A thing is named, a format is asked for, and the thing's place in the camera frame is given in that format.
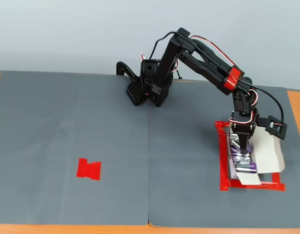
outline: red tape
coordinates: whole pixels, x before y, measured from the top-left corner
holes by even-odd
[[[242,185],[238,179],[229,179],[227,135],[224,130],[229,127],[229,122],[216,121],[215,127],[219,136],[220,148],[220,190],[229,191],[229,188],[240,189],[268,189],[285,192],[285,184],[280,181],[280,173],[271,173],[272,182],[261,181],[261,185]]]
[[[234,90],[234,87],[236,86],[239,76],[241,74],[241,71],[239,71],[237,68],[232,67],[231,71],[229,73],[228,79],[226,83],[223,85],[227,89]]]
[[[85,158],[79,158],[76,177],[100,180],[101,162],[87,163],[87,161]]]

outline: black bracket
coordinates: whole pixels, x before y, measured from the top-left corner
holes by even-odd
[[[273,116],[268,116],[268,118],[259,118],[257,121],[257,126],[266,128],[267,132],[282,140],[285,139],[287,124],[282,123]]]
[[[125,63],[117,63],[116,75],[127,74],[131,80],[126,92],[135,106],[140,105],[149,98],[159,107],[168,96],[168,90],[173,81],[173,74],[170,74],[168,84],[161,87],[155,78],[159,62],[160,60],[157,59],[144,59],[141,62],[139,77]]]

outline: robotic arm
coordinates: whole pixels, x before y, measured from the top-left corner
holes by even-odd
[[[242,153],[245,153],[248,139],[253,135],[256,125],[265,127],[266,131],[280,139],[285,138],[287,125],[283,122],[282,109],[281,121],[272,116],[261,118],[256,109],[258,99],[256,91],[262,89],[254,86],[250,78],[244,77],[242,70],[235,65],[230,66],[225,63],[201,41],[190,39],[190,33],[185,29],[180,28],[177,32],[171,33],[174,35],[169,40],[161,60],[151,59],[153,50],[150,59],[141,62],[139,77],[125,63],[117,63],[117,75],[126,73],[131,79],[127,94],[135,105],[139,105],[147,98],[151,99],[157,107],[164,102],[172,84],[173,69],[179,59],[193,71],[208,79],[224,94],[232,93],[234,111],[229,120],[233,132],[239,136]],[[194,52],[197,52],[203,61],[193,57]]]

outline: gray table mat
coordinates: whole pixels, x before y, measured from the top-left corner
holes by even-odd
[[[148,103],[107,75],[2,72],[0,223],[148,223]],[[101,161],[100,181],[77,178]]]
[[[163,105],[150,103],[150,223],[165,227],[300,228],[300,136],[286,89],[265,87],[282,104],[288,124],[281,142],[286,192],[220,191],[214,122],[227,121],[232,97],[204,83],[174,82]],[[280,117],[259,92],[262,117]]]

